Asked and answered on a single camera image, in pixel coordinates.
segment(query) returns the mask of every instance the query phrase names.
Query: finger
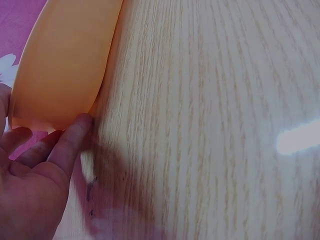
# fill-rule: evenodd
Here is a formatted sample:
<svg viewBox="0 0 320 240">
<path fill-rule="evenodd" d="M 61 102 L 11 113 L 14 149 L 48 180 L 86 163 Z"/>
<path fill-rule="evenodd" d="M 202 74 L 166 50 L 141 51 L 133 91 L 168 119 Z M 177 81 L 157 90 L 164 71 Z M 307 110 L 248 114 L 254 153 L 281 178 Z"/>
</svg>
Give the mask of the finger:
<svg viewBox="0 0 320 240">
<path fill-rule="evenodd" d="M 48 157 L 48 162 L 52 162 L 61 168 L 68 179 L 71 177 L 75 160 L 81 144 L 91 128 L 92 121 L 92 117 L 88 114 L 81 114 L 65 130 Z"/>
<path fill-rule="evenodd" d="M 8 116 L 11 88 L 0 83 L 0 133 L 3 134 Z"/>
<path fill-rule="evenodd" d="M 48 136 L 44 137 L 38 141 L 32 148 L 22 153 L 15 162 L 21 163 L 28 166 L 29 168 L 34 168 L 39 163 L 47 160 L 52 149 L 58 142 L 62 131 L 54 131 Z"/>
<path fill-rule="evenodd" d="M 32 131 L 25 127 L 19 127 L 3 134 L 0 147 L 8 154 L 12 154 L 17 147 L 24 144 L 32 137 Z"/>
</svg>

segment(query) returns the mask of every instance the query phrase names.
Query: wood grain surface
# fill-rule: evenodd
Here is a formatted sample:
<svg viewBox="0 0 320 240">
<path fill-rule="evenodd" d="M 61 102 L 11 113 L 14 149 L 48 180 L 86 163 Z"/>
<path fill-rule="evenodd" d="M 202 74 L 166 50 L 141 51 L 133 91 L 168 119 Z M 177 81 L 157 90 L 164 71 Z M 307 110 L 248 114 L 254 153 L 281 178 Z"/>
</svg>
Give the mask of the wood grain surface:
<svg viewBox="0 0 320 240">
<path fill-rule="evenodd" d="M 319 239 L 319 84 L 319 0 L 124 0 L 55 239 Z"/>
</svg>

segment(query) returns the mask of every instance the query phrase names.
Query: orange object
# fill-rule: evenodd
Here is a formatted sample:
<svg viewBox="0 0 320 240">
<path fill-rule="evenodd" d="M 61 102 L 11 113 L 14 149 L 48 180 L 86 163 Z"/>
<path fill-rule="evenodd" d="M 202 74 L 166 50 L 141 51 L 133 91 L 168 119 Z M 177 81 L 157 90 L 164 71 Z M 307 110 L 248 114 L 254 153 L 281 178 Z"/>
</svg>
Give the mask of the orange object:
<svg viewBox="0 0 320 240">
<path fill-rule="evenodd" d="M 123 0 L 48 0 L 23 51 L 11 128 L 64 130 L 98 95 Z"/>
</svg>

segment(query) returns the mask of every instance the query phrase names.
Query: white flower pattern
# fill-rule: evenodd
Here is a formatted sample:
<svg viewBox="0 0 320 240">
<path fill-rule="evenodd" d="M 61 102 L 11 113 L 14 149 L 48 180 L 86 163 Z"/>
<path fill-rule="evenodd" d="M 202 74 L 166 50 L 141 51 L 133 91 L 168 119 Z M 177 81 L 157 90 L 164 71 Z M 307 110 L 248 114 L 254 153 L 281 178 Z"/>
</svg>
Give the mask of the white flower pattern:
<svg viewBox="0 0 320 240">
<path fill-rule="evenodd" d="M 5 84 L 9 87 L 13 87 L 17 71 L 18 65 L 13 65 L 16 60 L 16 55 L 8 54 L 3 57 L 0 57 L 0 83 Z M 6 118 L 6 124 L 4 131 L 9 129 L 8 118 Z"/>
</svg>

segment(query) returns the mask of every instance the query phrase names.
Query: pink fabric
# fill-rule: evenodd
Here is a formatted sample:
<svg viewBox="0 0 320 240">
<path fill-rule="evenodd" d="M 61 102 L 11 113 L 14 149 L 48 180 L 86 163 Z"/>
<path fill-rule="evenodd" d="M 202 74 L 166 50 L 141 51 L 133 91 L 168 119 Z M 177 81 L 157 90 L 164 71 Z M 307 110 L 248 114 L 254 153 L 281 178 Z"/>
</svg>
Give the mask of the pink fabric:
<svg viewBox="0 0 320 240">
<path fill-rule="evenodd" d="M 0 0 L 0 57 L 14 54 L 15 64 L 19 63 L 29 34 L 45 3 L 46 0 Z M 46 132 L 34 132 L 32 138 L 10 158 L 17 158 L 46 135 Z"/>
</svg>

